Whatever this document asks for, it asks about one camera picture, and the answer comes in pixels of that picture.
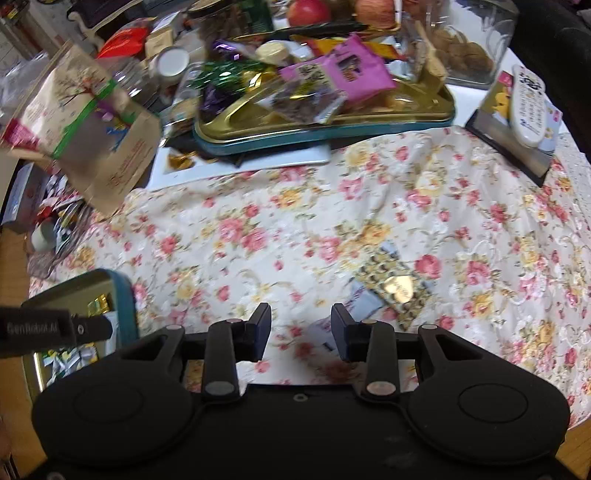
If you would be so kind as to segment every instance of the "black sofa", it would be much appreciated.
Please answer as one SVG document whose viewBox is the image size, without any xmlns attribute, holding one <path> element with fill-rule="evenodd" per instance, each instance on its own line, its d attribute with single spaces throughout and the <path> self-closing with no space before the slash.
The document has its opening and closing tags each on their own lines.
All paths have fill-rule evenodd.
<svg viewBox="0 0 591 480">
<path fill-rule="evenodd" d="M 519 18 L 510 48 L 544 80 L 579 150 L 591 159 L 591 30 L 566 0 L 513 2 Z"/>
</svg>

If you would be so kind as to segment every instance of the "pink snack package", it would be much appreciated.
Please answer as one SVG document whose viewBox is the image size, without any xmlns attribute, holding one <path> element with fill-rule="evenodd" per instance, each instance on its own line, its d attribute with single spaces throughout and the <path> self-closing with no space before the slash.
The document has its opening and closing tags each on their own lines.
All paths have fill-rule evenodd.
<svg viewBox="0 0 591 480">
<path fill-rule="evenodd" d="M 384 65 L 384 60 L 368 49 L 353 33 L 328 54 L 296 63 L 280 70 L 287 82 L 305 79 L 321 67 L 338 90 L 344 90 L 350 103 L 373 97 L 383 90 L 396 88 L 396 83 Z"/>
</svg>

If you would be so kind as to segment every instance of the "apple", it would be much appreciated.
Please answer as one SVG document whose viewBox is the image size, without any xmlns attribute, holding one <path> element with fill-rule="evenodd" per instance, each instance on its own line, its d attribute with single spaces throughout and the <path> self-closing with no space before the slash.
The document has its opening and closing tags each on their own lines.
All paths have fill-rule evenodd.
<svg viewBox="0 0 591 480">
<path fill-rule="evenodd" d="M 330 8 L 322 0 L 294 0 L 287 20 L 292 27 L 330 22 Z"/>
</svg>

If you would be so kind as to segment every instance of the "wooden floor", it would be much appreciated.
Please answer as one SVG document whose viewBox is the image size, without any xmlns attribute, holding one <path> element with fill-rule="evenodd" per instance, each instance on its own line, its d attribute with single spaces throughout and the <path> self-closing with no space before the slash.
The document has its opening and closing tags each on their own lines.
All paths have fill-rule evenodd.
<svg viewBox="0 0 591 480">
<path fill-rule="evenodd" d="M 0 304 L 20 305 L 29 285 L 22 237 L 10 231 L 0 235 Z M 24 476 L 45 454 L 31 425 L 31 403 L 19 359 L 0 360 L 0 415 L 12 437 L 17 469 Z M 591 464 L 591 420 L 567 433 L 557 457 L 579 478 L 586 477 Z"/>
</svg>

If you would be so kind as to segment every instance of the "floral tablecloth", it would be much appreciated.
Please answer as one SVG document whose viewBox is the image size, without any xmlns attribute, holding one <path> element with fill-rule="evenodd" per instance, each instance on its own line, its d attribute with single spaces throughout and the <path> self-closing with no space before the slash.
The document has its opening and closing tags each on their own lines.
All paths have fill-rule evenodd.
<svg viewBox="0 0 591 480">
<path fill-rule="evenodd" d="M 135 190 L 31 294 L 118 270 L 134 285 L 143 335 L 169 323 L 202 332 L 266 301 L 269 344 L 261 362 L 240 364 L 242 380 L 344 382 L 359 367 L 316 347 L 307 327 L 347 300 L 352 272 L 389 240 L 434 280 L 433 295 L 412 322 L 387 307 L 375 318 L 409 332 L 437 323 L 547 379 L 575 425 L 591 413 L 591 232 L 563 144 L 541 189 L 453 127 L 373 138 L 320 167 Z M 412 364 L 401 374 L 414 388 Z"/>
</svg>

